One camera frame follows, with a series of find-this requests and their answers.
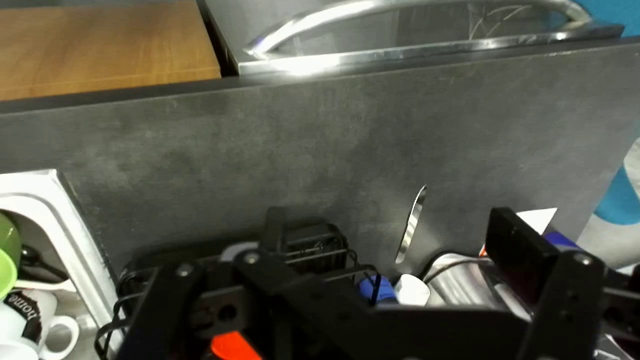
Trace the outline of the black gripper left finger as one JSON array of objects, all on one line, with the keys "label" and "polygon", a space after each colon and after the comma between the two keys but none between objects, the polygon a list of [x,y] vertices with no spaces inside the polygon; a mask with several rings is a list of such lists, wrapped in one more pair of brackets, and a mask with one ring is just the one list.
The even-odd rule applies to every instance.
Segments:
[{"label": "black gripper left finger", "polygon": [[371,298],[363,300],[353,284],[371,280],[374,269],[358,261],[334,224],[289,228],[286,210],[269,208],[257,247],[242,252],[235,270],[257,302],[253,330],[266,322],[272,329],[272,356],[348,360],[351,349],[363,349],[356,312]]}]

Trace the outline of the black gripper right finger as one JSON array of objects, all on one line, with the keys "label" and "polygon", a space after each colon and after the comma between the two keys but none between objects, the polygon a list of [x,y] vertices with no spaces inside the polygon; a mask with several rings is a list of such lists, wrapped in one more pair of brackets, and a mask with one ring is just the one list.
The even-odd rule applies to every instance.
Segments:
[{"label": "black gripper right finger", "polygon": [[531,310],[519,360],[592,360],[598,339],[640,356],[637,276],[611,270],[559,233],[538,234],[509,208],[492,208],[488,259]]}]

